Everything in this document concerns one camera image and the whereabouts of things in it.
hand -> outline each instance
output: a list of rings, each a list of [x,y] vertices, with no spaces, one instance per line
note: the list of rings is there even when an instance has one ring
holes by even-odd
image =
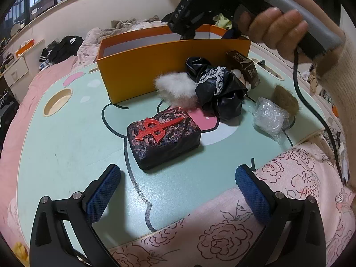
[[[294,0],[315,15],[331,31],[345,39],[343,31],[326,15],[313,0]],[[286,60],[294,59],[294,49],[307,32],[308,24],[297,10],[283,14],[278,8],[269,8],[254,20],[243,12],[237,21],[239,30],[248,35],[255,43],[265,43],[270,49],[277,49]],[[299,55],[300,63],[311,62],[303,53]]]

clear plastic bag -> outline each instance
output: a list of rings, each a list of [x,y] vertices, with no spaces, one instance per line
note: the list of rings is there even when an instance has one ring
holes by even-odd
[[[253,113],[253,126],[260,128],[282,145],[286,138],[283,130],[289,129],[289,113],[270,100],[260,97]]]

white wall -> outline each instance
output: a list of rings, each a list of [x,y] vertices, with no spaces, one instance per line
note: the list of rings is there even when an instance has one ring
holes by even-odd
[[[4,55],[16,51],[26,40],[45,40],[48,45],[67,35],[85,38],[94,27],[110,28],[112,20],[130,17],[147,19],[155,14],[162,19],[173,12],[180,0],[66,0],[49,9],[19,32],[6,47]]]
[[[340,28],[346,33],[353,45],[356,45],[356,28],[343,6],[341,6]]]

orange box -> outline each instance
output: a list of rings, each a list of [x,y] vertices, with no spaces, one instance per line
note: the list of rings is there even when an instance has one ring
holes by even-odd
[[[222,28],[203,25],[194,40],[180,40],[180,35],[162,26],[103,39],[97,65],[111,102],[154,91],[154,79],[158,75],[184,72],[189,57],[204,57],[213,66],[224,66],[228,51],[248,55],[250,40],[220,39],[224,33]]]
[[[34,45],[34,40],[30,40],[24,47],[20,48],[15,52],[16,58],[18,58],[22,53],[24,53],[27,49],[30,49]]]

blue textured gripper pad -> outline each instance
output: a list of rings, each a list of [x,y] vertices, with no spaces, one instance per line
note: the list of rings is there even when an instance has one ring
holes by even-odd
[[[235,181],[256,219],[267,225],[271,219],[269,203],[242,166],[236,169]]]
[[[121,172],[118,166],[113,167],[87,204],[87,221],[98,222],[120,183]]]

